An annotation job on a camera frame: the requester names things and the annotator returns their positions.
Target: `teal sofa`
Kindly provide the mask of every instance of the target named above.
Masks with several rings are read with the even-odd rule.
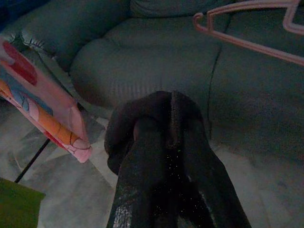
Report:
[[[212,139],[303,159],[304,68],[192,24],[196,12],[234,2],[51,0],[1,35],[93,114],[109,118],[128,100],[178,90],[199,104]],[[300,4],[294,20],[304,24]],[[283,29],[284,14],[224,14],[215,29],[304,56],[304,37]]]

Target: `marble floor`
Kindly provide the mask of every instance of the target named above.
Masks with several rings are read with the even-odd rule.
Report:
[[[84,113],[94,153],[80,164],[50,143],[20,184],[46,194],[39,228],[104,228],[117,177],[106,165],[107,121]],[[0,177],[14,181],[45,141],[14,107],[0,100]],[[214,141],[252,228],[304,227],[303,162],[251,153]]]

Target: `metal rod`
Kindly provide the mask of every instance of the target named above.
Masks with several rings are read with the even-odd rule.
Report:
[[[31,167],[31,165],[35,162],[35,160],[38,158],[38,156],[41,154],[41,152],[44,150],[44,148],[48,145],[49,142],[50,142],[50,139],[47,139],[44,142],[44,144],[40,147],[40,149],[37,151],[37,153],[32,158],[32,160],[29,162],[29,164],[24,168],[24,170],[22,171],[22,173],[17,177],[17,179],[15,180],[15,183],[18,183],[22,179],[22,177],[24,176],[24,174],[29,170],[29,168]]]

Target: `cartoon print fabric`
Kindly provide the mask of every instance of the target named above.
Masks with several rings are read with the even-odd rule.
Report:
[[[75,100],[0,37],[0,96],[79,162],[92,153]]]

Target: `green paper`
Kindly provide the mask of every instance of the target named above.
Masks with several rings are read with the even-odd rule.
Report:
[[[36,228],[44,193],[0,178],[0,228]]]

